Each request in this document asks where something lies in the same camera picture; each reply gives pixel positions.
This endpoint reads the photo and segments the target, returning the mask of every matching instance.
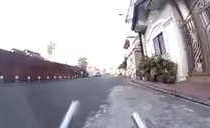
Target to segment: wall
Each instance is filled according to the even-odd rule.
[[[153,39],[163,33],[167,53],[162,57],[178,64],[178,81],[186,80],[188,67],[184,40],[179,26],[179,14],[171,2],[166,3],[159,10],[150,11],[148,27],[144,36],[146,53],[155,54]]]
[[[28,76],[32,81],[38,80],[38,76],[42,80],[46,80],[47,76],[50,79],[54,76],[74,76],[77,72],[73,68],[0,49],[0,76],[4,76],[5,82],[14,82],[15,76],[19,76],[20,81],[27,81]]]
[[[141,49],[138,36],[130,41],[130,47],[127,49],[125,57],[127,57],[127,76],[136,78],[136,71],[141,61]]]

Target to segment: curb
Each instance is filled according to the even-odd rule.
[[[162,88],[156,87],[156,85],[154,85],[152,83],[149,83],[149,82],[142,83],[142,82],[137,81],[137,80],[132,80],[132,82],[134,82],[136,84],[143,85],[145,87],[151,88],[153,90],[156,90],[156,91],[159,91],[159,92],[162,92],[162,93],[165,93],[165,94],[169,94],[169,95],[172,95],[172,96],[175,96],[175,97],[179,97],[179,98],[182,98],[182,99],[185,99],[185,100],[188,100],[188,101],[192,101],[192,102],[210,107],[210,100],[208,100],[208,99],[201,99],[201,98],[198,98],[196,96],[188,96],[188,95],[182,94],[179,91],[176,91],[174,89],[162,89]]]

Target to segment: road marking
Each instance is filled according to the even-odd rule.
[[[194,110],[191,110],[189,108],[184,108],[185,110],[189,111],[189,112],[194,112]]]

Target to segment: car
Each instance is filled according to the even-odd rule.
[[[96,75],[95,75],[95,77],[101,77],[101,76],[102,75],[99,72],[97,72]]]

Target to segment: tree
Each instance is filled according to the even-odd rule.
[[[118,69],[127,69],[127,58],[125,57],[124,61],[118,66]]]
[[[86,57],[79,57],[78,59],[78,65],[80,68],[86,71],[87,66],[88,66],[88,60]]]
[[[53,54],[53,51],[55,50],[55,43],[53,43],[53,41],[51,41],[48,45],[47,45],[47,54],[48,57],[50,57]]]

